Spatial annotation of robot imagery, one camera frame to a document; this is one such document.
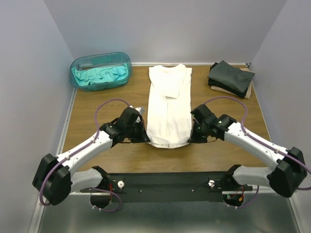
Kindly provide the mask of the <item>white printed t shirt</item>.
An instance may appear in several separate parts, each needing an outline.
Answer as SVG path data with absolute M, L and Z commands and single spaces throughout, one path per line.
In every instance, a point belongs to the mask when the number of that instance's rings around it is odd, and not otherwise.
M 175 149 L 188 144 L 192 128 L 191 74 L 192 69 L 183 64 L 149 68 L 146 132 L 152 146 Z

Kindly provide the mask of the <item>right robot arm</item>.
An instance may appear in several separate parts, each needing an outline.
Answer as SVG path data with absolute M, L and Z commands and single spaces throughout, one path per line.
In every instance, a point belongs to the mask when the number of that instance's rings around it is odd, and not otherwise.
M 243 128 L 236 119 L 223 114 L 216 117 L 204 104 L 191 111 L 193 127 L 189 143 L 206 143 L 208 137 L 230 142 L 260 159 L 265 167 L 232 166 L 221 179 L 221 185 L 235 190 L 240 185 L 259 185 L 289 198 L 307 176 L 303 153 L 263 139 Z

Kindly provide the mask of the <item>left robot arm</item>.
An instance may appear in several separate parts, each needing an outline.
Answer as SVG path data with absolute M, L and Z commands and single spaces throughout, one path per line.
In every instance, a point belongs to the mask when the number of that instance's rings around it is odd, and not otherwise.
M 92 168 L 80 172 L 79 168 L 98 154 L 129 139 L 131 143 L 147 143 L 142 107 L 129 106 L 120 117 L 111 122 L 97 125 L 97 130 L 89 139 L 57 156 L 45 155 L 37 168 L 32 185 L 39 191 L 45 205 L 58 205 L 75 191 L 94 188 L 102 192 L 108 180 L 102 169 Z

